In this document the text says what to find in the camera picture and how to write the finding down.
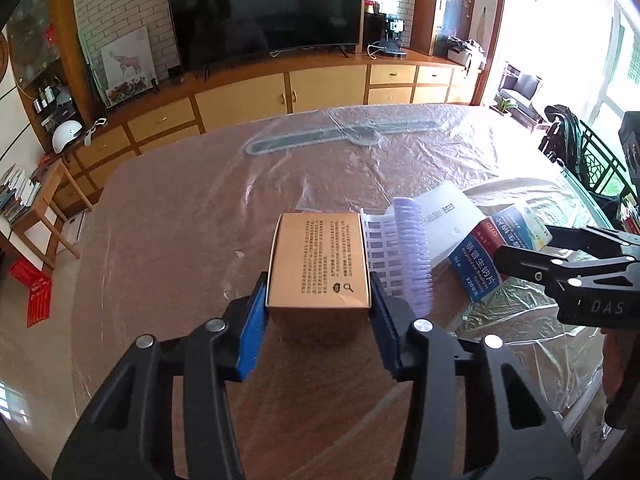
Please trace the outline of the person right hand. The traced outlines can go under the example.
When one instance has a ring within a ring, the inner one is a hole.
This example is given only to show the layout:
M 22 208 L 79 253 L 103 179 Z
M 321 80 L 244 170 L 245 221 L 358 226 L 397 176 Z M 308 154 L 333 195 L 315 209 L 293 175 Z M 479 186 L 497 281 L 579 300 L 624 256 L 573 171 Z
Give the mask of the person right hand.
M 611 403 L 623 383 L 625 370 L 631 357 L 634 343 L 639 336 L 632 330 L 602 328 L 602 388 L 608 403 Z

